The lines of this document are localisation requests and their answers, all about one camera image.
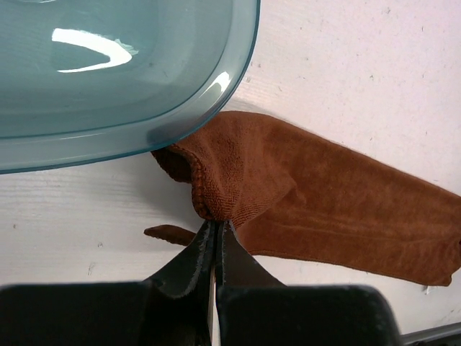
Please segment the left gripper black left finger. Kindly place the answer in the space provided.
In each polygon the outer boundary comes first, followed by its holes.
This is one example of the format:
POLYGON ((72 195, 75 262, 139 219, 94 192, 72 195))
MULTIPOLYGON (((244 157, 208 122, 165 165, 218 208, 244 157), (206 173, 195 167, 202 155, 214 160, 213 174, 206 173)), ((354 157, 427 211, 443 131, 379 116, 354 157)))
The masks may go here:
POLYGON ((205 221, 192 242, 150 285, 143 345, 211 345, 216 222, 205 221))

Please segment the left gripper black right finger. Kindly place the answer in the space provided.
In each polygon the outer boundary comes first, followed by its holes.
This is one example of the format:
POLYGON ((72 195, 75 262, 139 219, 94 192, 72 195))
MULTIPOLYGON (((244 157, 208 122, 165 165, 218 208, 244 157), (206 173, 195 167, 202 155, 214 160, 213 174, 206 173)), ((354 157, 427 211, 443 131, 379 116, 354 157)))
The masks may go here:
POLYGON ((240 244, 232 222, 218 229, 215 263, 221 345, 261 345, 275 313, 274 294, 285 285, 269 274, 240 244))

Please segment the brown microfiber towel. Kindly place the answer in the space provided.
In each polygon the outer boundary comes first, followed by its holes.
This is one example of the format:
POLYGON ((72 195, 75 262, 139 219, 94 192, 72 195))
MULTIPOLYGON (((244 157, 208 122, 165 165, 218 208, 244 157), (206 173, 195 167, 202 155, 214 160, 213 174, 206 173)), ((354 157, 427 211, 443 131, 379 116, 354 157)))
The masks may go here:
POLYGON ((460 268, 458 195, 275 117, 221 112, 153 157, 252 255, 435 286, 460 268))

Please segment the teal translucent plastic bin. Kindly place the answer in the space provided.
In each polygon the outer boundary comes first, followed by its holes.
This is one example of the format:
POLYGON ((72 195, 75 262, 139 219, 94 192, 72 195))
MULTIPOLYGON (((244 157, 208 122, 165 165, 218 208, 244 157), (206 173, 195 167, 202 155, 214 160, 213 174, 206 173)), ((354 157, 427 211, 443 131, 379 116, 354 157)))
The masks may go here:
POLYGON ((259 1, 3 1, 1 172, 168 146, 215 116, 256 44, 259 1))

